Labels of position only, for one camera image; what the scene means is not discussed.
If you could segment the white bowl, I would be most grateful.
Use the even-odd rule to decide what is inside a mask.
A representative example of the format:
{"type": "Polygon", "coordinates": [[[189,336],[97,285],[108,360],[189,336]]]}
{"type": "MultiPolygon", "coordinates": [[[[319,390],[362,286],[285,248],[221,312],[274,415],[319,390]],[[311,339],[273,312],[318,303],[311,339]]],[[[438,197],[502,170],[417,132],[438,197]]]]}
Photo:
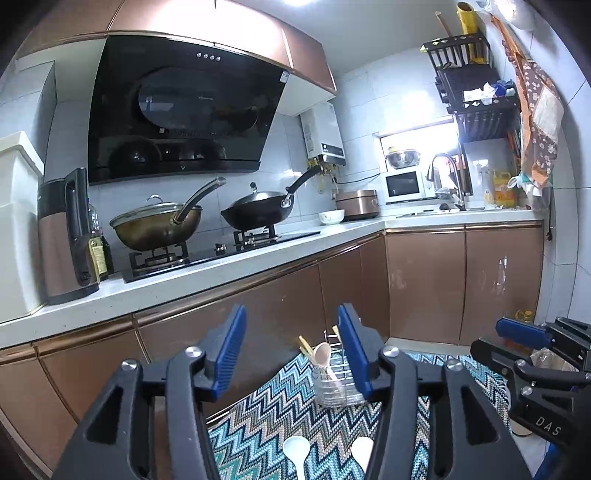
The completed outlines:
{"type": "Polygon", "coordinates": [[[329,226],[329,225],[336,225],[342,223],[345,219],[345,211],[342,209],[339,210],[331,210],[325,211],[318,214],[318,219],[320,219],[322,225],[329,226]]]}

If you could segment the black gas stove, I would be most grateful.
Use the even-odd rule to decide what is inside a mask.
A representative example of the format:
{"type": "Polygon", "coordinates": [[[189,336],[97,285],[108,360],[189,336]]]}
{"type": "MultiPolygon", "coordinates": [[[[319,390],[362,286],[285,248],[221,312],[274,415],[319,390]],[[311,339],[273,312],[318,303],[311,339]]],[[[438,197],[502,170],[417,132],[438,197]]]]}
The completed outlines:
{"type": "Polygon", "coordinates": [[[188,249],[186,242],[145,252],[131,252],[129,267],[122,272],[125,283],[142,280],[169,271],[250,252],[320,234],[319,231],[276,233],[273,226],[259,232],[233,231],[232,238],[204,250],[188,249]]]}

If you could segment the black wok with lid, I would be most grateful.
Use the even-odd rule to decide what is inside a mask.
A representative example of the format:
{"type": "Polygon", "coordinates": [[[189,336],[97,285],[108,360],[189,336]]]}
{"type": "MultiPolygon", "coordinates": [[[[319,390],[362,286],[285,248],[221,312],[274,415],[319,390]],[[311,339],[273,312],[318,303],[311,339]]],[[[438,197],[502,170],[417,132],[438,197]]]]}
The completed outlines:
{"type": "Polygon", "coordinates": [[[235,230],[242,232],[270,227],[286,220],[294,208],[294,195],[297,190],[312,177],[322,172],[322,167],[315,165],[301,174],[286,192],[259,191],[252,182],[252,193],[242,197],[221,211],[223,219],[235,230]]]}

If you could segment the pink ceramic spoon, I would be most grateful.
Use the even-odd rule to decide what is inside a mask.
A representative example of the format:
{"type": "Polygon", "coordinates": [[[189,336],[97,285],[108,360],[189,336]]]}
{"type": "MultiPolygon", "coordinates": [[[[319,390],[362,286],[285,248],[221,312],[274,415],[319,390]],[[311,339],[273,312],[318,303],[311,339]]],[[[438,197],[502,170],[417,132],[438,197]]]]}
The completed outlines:
{"type": "Polygon", "coordinates": [[[321,342],[315,346],[312,351],[312,358],[314,359],[315,366],[320,369],[322,374],[329,375],[331,369],[329,368],[329,362],[331,361],[331,346],[328,342],[321,342]]]}

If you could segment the zigzag patterned cloth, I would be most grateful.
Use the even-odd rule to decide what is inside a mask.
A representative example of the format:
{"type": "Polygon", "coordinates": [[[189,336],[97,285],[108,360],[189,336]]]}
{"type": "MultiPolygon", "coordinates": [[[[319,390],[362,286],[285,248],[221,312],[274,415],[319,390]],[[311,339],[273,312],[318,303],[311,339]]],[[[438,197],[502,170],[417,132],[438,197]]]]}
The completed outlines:
{"type": "Polygon", "coordinates": [[[297,355],[270,381],[208,420],[208,434],[222,479],[294,479],[283,442],[311,443],[304,461],[308,479],[362,479],[351,453],[359,437],[374,438],[381,405],[325,408],[315,401],[311,364],[297,355]]]}

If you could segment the white microwave oven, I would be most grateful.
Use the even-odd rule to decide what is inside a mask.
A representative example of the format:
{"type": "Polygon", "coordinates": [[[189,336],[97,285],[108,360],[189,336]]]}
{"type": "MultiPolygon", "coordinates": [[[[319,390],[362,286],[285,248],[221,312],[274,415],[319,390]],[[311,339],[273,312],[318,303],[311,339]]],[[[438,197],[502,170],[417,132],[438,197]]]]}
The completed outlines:
{"type": "Polygon", "coordinates": [[[425,198],[422,175],[418,168],[394,170],[386,176],[387,200],[390,203],[418,201],[425,198]]]}

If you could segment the yellow oil jug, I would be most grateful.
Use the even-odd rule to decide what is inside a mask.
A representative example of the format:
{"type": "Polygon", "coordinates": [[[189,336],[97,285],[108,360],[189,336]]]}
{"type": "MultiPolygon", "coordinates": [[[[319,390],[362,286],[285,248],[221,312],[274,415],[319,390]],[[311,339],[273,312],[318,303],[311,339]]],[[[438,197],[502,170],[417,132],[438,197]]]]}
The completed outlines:
{"type": "Polygon", "coordinates": [[[514,208],[517,204],[515,192],[509,187],[512,175],[509,171],[494,170],[492,172],[494,201],[503,208],[514,208]]]}

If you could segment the white ceramic spoon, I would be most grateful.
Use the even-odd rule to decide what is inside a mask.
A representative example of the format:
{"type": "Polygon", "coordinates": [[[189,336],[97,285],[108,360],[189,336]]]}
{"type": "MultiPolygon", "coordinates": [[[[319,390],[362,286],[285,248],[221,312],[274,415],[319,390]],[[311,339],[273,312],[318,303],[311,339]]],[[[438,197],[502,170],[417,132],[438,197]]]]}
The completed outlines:
{"type": "Polygon", "coordinates": [[[374,448],[374,441],[370,437],[360,436],[353,441],[351,446],[351,454],[353,460],[359,464],[363,473],[366,473],[370,463],[370,456],[372,456],[374,448]]]}

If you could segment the brass wok with lid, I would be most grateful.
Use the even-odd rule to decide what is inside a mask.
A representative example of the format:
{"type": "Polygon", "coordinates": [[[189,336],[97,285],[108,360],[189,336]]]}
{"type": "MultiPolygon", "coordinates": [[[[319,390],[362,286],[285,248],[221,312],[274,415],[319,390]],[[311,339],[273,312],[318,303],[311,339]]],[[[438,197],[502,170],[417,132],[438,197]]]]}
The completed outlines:
{"type": "Polygon", "coordinates": [[[127,248],[144,252],[176,245],[190,239],[200,223],[199,202],[226,184],[216,177],[195,191],[184,203],[160,202],[135,208],[109,221],[127,248]]]}

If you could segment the white storage box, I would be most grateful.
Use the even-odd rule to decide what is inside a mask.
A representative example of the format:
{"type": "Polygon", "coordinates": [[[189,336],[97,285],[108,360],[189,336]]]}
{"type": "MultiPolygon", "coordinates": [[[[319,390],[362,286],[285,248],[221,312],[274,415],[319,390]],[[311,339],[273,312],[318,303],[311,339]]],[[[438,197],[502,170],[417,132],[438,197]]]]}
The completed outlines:
{"type": "Polygon", "coordinates": [[[52,62],[22,70],[1,91],[1,320],[44,303],[38,190],[56,105],[52,62]]]}

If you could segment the steel bowl on microwave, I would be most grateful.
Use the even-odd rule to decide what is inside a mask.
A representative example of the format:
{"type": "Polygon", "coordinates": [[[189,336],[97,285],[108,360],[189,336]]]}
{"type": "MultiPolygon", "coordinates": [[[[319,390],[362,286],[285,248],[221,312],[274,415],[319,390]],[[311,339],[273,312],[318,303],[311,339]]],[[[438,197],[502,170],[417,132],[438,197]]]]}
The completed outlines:
{"type": "Polygon", "coordinates": [[[390,149],[386,155],[386,160],[390,167],[398,170],[418,166],[420,164],[421,155],[414,149],[390,149]]]}

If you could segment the oil bottle beside kettle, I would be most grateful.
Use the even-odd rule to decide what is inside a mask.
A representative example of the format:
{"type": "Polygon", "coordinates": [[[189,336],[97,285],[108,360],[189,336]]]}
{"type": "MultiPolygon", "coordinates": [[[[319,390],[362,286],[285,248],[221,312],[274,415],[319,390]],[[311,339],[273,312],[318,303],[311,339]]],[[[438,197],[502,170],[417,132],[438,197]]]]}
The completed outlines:
{"type": "Polygon", "coordinates": [[[93,261],[95,262],[99,280],[104,281],[114,273],[110,245],[103,235],[103,229],[98,217],[97,210],[92,204],[89,204],[88,211],[91,227],[89,247],[93,261]]]}

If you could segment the light blue ceramic spoon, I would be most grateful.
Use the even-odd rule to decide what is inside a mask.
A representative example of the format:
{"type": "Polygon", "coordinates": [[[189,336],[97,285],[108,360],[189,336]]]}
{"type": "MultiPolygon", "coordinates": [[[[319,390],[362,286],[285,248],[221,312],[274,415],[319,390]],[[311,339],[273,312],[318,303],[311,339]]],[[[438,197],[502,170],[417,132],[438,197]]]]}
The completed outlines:
{"type": "Polygon", "coordinates": [[[310,450],[310,441],[302,436],[291,436],[283,442],[283,454],[294,464],[297,480],[305,479],[304,462],[310,450]]]}

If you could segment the copper rice cooker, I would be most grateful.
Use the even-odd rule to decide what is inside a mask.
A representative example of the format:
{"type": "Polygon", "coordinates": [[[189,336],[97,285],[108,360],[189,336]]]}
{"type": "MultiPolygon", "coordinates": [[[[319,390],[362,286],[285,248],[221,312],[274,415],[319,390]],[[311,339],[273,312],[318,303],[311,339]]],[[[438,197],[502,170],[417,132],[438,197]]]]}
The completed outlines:
{"type": "Polygon", "coordinates": [[[335,206],[344,210],[345,221],[375,218],[380,214],[378,192],[376,190],[356,190],[335,195],[335,206]]]}

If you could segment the yellow roll on rack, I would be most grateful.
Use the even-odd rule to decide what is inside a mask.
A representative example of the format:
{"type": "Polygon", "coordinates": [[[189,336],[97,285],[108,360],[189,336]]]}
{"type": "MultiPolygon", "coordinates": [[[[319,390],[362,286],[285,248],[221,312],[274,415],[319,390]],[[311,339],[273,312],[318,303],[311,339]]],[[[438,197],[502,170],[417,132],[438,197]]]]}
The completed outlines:
{"type": "Polygon", "coordinates": [[[464,45],[468,60],[471,64],[486,65],[489,62],[489,46],[485,37],[481,35],[476,11],[468,2],[457,3],[457,15],[463,32],[468,40],[464,45]]]}

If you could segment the cooking oil bottle on floor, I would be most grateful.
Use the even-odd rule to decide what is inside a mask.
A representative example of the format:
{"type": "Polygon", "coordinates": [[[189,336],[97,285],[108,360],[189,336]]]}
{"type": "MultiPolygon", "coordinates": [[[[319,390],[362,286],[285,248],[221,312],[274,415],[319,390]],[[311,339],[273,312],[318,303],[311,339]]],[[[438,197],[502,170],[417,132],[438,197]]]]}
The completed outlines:
{"type": "Polygon", "coordinates": [[[532,310],[518,310],[515,313],[515,319],[523,323],[534,324],[535,312],[532,310]]]}

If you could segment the black range hood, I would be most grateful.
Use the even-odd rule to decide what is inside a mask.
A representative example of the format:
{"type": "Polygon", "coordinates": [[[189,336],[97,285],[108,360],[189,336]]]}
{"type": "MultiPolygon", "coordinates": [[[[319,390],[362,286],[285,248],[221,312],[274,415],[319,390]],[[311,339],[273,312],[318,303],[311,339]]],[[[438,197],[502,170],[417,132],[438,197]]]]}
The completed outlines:
{"type": "Polygon", "coordinates": [[[289,76],[211,46],[109,37],[90,106],[90,182],[258,170],[289,76]]]}

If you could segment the white water heater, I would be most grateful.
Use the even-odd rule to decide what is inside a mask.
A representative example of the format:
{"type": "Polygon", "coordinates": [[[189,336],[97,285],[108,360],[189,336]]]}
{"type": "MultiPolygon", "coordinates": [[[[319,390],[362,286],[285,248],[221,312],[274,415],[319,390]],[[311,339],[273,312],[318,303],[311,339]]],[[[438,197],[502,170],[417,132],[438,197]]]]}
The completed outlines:
{"type": "Polygon", "coordinates": [[[301,113],[300,120],[308,159],[345,166],[345,149],[334,105],[317,104],[301,113]]]}

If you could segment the brown patterned apron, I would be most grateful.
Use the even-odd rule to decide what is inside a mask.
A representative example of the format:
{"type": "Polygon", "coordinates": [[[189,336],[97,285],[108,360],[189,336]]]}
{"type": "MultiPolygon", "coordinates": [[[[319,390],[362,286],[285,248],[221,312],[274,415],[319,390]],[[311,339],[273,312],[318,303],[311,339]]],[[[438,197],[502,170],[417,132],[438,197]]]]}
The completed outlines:
{"type": "Polygon", "coordinates": [[[494,15],[491,22],[501,35],[516,73],[522,119],[522,173],[542,190],[550,185],[557,160],[564,106],[552,79],[523,53],[510,29],[494,15]]]}

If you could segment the trash bin with bag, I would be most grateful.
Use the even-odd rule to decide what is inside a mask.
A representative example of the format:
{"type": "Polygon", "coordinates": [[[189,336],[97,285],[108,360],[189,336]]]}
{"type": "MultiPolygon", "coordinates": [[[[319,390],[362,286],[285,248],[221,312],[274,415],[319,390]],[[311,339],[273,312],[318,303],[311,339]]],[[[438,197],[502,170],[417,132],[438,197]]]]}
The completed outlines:
{"type": "Polygon", "coordinates": [[[578,372],[578,369],[548,348],[535,350],[530,355],[532,364],[537,368],[578,372]]]}

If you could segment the black wall dish rack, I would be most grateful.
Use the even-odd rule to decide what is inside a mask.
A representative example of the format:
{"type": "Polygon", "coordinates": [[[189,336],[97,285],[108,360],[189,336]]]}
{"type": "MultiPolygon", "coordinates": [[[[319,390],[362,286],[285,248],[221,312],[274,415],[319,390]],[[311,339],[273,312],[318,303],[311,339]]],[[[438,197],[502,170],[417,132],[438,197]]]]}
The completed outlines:
{"type": "Polygon", "coordinates": [[[430,59],[436,88],[463,143],[502,138],[517,128],[516,85],[498,74],[481,32],[435,39],[421,51],[430,59]]]}

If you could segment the copper black thermos kettle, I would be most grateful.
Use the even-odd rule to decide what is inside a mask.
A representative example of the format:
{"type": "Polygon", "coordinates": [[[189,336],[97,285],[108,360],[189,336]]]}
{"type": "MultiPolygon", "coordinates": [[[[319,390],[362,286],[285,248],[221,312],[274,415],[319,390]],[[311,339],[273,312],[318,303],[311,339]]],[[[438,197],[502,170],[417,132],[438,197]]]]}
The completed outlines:
{"type": "Polygon", "coordinates": [[[39,189],[38,231],[46,303],[59,305],[99,289],[89,241],[87,170],[45,182],[39,189]]]}

